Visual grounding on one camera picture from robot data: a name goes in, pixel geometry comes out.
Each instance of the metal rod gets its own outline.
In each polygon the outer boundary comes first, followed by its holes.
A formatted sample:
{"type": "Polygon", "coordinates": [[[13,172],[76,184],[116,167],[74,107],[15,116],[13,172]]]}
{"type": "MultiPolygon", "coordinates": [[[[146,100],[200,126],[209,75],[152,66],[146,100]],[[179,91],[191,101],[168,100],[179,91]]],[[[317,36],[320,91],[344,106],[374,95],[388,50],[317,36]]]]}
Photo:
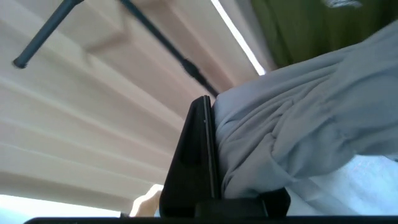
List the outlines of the metal rod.
{"type": "Polygon", "coordinates": [[[63,0],[47,22],[42,26],[38,33],[29,42],[27,47],[12,63],[17,68],[25,68],[29,60],[48,39],[52,32],[58,27],[69,12],[84,0],[63,0]]]}
{"type": "Polygon", "coordinates": [[[217,97],[218,92],[207,82],[196,65],[186,59],[130,0],[120,0],[120,2],[160,41],[160,43],[164,45],[164,47],[181,63],[182,67],[191,77],[205,87],[210,94],[217,97]]]}

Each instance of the dark metal pipe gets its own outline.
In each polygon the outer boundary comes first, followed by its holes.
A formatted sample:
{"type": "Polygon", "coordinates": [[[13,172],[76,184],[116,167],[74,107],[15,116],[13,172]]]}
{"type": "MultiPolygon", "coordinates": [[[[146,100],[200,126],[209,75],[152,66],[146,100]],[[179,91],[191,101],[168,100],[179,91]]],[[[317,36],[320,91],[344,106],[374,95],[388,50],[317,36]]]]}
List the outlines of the dark metal pipe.
{"type": "Polygon", "coordinates": [[[200,73],[198,67],[188,59],[184,58],[184,56],[182,56],[182,54],[158,30],[158,28],[156,28],[156,26],[153,25],[153,23],[151,23],[151,21],[148,20],[148,18],[146,18],[146,16],[130,0],[120,0],[120,2],[160,41],[160,43],[164,45],[164,47],[181,63],[182,67],[191,77],[205,87],[210,94],[217,97],[218,92],[207,82],[206,78],[200,73]]]}
{"type": "Polygon", "coordinates": [[[25,68],[29,60],[48,39],[52,32],[58,27],[63,19],[69,14],[69,12],[79,3],[84,0],[63,0],[55,12],[50,16],[43,27],[29,42],[27,47],[12,63],[17,68],[25,68]]]}

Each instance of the wrinkled gray shirt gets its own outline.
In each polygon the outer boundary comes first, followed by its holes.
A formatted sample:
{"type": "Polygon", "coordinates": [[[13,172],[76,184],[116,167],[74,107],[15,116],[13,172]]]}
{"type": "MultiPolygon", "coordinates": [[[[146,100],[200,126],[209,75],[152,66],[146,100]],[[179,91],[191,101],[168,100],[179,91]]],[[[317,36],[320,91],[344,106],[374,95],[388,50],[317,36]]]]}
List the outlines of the wrinkled gray shirt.
{"type": "Polygon", "coordinates": [[[226,198],[328,174],[356,154],[396,155],[398,22],[230,89],[214,109],[226,198]]]}

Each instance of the green fabric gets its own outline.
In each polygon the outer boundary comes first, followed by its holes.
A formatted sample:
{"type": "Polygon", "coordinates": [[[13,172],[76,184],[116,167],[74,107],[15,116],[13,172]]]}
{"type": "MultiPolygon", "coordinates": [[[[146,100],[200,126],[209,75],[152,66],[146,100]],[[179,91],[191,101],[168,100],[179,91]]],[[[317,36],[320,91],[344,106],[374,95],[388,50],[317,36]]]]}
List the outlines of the green fabric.
{"type": "Polygon", "coordinates": [[[398,0],[357,0],[328,7],[323,0],[251,0],[278,67],[356,44],[398,18],[398,0]]]}

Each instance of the light blue fabric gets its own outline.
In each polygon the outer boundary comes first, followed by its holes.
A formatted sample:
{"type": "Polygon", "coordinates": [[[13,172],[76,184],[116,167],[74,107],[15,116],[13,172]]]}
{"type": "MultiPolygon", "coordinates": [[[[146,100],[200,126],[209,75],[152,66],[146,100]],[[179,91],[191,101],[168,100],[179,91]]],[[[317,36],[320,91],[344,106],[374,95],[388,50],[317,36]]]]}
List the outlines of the light blue fabric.
{"type": "Polygon", "coordinates": [[[398,22],[230,89],[214,110],[226,198],[329,174],[357,154],[397,155],[398,22]]]}

